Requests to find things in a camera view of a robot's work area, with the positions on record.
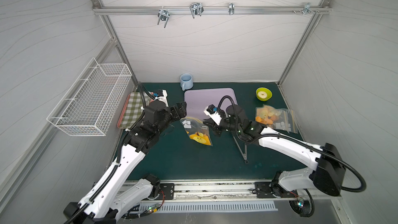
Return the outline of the lavender plastic tray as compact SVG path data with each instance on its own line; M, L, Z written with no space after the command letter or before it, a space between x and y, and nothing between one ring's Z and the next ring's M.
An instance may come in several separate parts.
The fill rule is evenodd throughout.
M237 104L235 92L232 88L189 90L184 93L184 101L187 103L187 117L205 120L209 117L204 110L209 105L218 106L223 96L230 96Z

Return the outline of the clear zip bag with duck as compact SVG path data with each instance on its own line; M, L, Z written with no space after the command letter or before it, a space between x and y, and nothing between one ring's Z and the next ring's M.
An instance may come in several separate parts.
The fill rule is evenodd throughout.
M189 139L196 141L199 144L212 146L210 139L209 127L206 126L202 120L186 117L180 120Z

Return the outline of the clear zip bag underneath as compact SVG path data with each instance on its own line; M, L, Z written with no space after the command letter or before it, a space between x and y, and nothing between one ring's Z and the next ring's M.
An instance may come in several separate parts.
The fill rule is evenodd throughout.
M281 111L276 108L264 105L262 107L256 108L256 122L271 126L275 124L279 120L279 116L281 115Z

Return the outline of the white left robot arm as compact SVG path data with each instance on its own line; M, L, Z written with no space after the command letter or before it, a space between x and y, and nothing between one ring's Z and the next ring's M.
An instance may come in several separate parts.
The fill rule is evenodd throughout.
M138 85L138 90L142 114L127 128L118 143L115 160L97 184L79 202L71 202L65 208L67 224L115 224L142 200L165 197L160 191L160 179L152 174L146 174L122 194L119 190L161 134L173 122L186 117L187 104L168 106L166 92L150 93L142 85Z

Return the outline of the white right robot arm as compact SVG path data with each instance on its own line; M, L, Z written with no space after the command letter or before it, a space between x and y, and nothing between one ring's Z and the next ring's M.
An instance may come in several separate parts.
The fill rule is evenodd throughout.
M222 110L225 100L231 101L232 98L225 95L217 106L204 108L208 117L204 123L215 135L228 131L247 145L256 144L275 150L305 165L299 170L278 171L266 192L281 198L294 190L316 188L328 196L337 197L341 191L360 193L366 190L364 177L342 160L332 144L319 146L284 135L263 123L249 120L245 111L235 103Z

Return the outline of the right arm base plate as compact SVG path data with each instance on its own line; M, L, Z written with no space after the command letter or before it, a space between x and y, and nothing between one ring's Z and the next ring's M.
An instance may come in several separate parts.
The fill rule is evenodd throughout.
M297 198L298 195L294 192L286 191L278 183L273 181L257 181L255 182L255 188L252 193L257 198Z

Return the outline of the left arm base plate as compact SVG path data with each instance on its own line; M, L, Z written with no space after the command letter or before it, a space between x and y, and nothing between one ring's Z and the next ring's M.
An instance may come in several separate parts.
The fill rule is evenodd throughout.
M173 183L160 183L153 187L148 200L173 200L174 199L175 184Z

